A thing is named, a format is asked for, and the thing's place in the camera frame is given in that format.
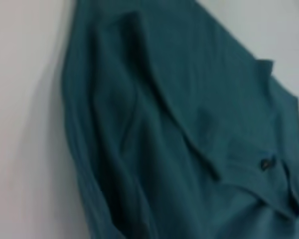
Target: shirt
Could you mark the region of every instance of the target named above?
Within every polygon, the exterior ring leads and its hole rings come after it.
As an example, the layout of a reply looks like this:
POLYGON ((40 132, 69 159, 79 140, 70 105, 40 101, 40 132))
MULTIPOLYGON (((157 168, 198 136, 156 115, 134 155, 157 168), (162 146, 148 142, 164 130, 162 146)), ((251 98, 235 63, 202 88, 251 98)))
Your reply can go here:
POLYGON ((80 0, 65 127, 93 239, 299 239, 299 107, 192 0, 80 0))

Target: teal fabric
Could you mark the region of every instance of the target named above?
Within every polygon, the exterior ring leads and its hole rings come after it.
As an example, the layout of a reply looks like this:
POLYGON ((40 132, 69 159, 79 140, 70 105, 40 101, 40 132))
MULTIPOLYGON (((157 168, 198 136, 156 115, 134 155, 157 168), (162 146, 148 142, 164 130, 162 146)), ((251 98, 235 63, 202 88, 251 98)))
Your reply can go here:
POLYGON ((78 1, 62 87, 91 238, 299 239, 298 100, 272 68, 194 1, 78 1))

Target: button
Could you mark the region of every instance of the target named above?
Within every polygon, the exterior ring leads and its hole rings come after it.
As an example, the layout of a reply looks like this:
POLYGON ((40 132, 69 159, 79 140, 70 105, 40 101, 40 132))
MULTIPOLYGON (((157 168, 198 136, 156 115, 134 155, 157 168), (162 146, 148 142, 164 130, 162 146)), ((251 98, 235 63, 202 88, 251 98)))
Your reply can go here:
POLYGON ((261 167, 261 170, 266 171, 267 169, 274 167, 275 164, 276 164, 275 159, 267 159, 266 158, 266 159, 261 160, 260 167, 261 167))

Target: white wall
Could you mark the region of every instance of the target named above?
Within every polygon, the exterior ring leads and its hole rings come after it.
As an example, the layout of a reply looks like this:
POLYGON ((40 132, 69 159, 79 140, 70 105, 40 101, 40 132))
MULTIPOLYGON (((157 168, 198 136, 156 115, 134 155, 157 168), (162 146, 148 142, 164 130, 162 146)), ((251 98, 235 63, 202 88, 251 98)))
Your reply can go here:
MULTIPOLYGON (((299 96, 299 0, 201 2, 299 96)), ((0 0, 0 239, 88 238, 58 82, 72 9, 0 0)))

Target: sleeve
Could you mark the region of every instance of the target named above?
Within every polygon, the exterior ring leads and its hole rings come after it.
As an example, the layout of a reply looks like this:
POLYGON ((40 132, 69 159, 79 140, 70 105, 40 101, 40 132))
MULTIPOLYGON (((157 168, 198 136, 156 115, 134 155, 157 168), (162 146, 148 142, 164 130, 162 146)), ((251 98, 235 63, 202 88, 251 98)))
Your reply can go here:
POLYGON ((96 62, 91 10, 89 1, 77 2, 63 65, 62 95, 66 136, 75 162, 91 238, 124 239, 113 223, 108 202, 98 181, 101 177, 99 164, 106 160, 106 155, 102 155, 93 113, 91 88, 96 84, 93 73, 96 62))

